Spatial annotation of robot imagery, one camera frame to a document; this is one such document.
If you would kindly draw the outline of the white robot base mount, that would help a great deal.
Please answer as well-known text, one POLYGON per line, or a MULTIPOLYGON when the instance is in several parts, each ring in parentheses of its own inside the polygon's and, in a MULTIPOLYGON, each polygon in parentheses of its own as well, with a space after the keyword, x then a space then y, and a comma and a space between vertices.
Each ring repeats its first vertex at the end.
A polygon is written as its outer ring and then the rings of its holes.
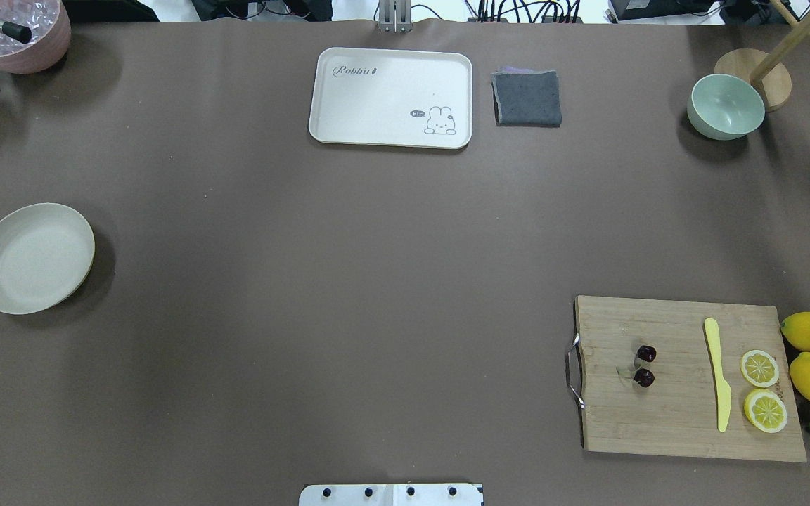
POLYGON ((470 483, 312 484, 299 505, 484 505, 482 486, 470 483))

